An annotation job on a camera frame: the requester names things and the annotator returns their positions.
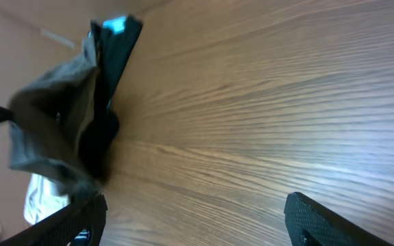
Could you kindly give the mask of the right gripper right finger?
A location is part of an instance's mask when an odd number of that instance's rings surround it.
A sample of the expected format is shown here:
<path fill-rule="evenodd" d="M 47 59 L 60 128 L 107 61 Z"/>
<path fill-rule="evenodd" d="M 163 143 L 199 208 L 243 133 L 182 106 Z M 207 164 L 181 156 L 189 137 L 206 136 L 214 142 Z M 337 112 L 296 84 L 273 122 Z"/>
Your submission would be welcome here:
<path fill-rule="evenodd" d="M 300 192 L 287 196 L 284 214 L 293 246 L 391 246 Z"/>

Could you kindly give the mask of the grey shorts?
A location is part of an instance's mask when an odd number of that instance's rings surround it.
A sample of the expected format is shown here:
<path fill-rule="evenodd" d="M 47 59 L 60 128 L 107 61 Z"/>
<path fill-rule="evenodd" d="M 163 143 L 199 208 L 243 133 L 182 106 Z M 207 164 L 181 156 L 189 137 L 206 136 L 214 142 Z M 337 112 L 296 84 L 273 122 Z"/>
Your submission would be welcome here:
<path fill-rule="evenodd" d="M 99 71 L 93 36 L 80 54 L 19 90 L 9 102 L 13 170 L 40 174 L 62 195 L 93 191 L 96 182 L 79 158 L 82 133 L 94 119 Z"/>

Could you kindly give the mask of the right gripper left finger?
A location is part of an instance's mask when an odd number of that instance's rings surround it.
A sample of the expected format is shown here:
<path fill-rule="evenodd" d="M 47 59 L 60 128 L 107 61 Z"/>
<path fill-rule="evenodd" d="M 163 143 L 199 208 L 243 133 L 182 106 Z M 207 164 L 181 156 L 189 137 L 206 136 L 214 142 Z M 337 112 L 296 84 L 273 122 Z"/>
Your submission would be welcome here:
<path fill-rule="evenodd" d="M 107 203 L 95 192 L 69 204 L 39 223 L 0 242 L 0 246 L 99 246 L 106 224 Z"/>

